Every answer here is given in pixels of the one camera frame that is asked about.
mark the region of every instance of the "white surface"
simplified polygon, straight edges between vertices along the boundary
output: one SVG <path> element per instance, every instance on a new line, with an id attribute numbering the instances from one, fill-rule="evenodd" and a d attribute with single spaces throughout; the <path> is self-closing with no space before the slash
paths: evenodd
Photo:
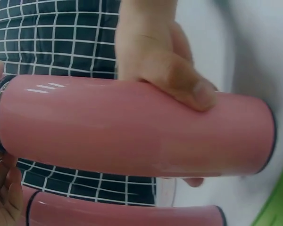
<path id="1" fill-rule="evenodd" d="M 229 1 L 230 19 L 212 0 L 179 0 L 177 21 L 205 77 L 222 91 L 232 87 L 271 105 L 278 123 L 275 154 L 255 176 L 209 178 L 200 188 L 178 180 L 175 206 L 219 205 L 228 226 L 249 226 L 283 168 L 283 0 Z"/>

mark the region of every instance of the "black and white plaid fabric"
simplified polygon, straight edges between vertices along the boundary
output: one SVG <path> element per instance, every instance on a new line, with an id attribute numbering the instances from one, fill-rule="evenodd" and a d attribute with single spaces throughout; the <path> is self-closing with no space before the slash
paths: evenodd
<path id="1" fill-rule="evenodd" d="M 0 60 L 5 73 L 116 79 L 119 4 L 120 0 L 0 0 Z M 93 202 L 155 205 L 155 178 L 85 172 L 24 159 L 18 167 L 23 185 L 45 192 Z"/>

